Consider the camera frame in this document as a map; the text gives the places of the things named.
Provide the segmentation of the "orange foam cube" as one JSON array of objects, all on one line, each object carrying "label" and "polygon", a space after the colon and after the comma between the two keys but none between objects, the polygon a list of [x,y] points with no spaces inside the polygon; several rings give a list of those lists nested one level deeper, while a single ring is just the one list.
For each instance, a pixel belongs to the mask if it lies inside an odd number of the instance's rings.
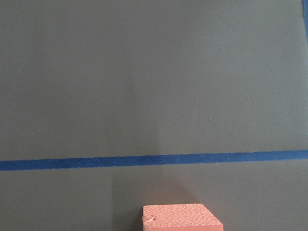
[{"label": "orange foam cube", "polygon": [[223,224],[203,204],[145,205],[144,231],[222,231]]}]

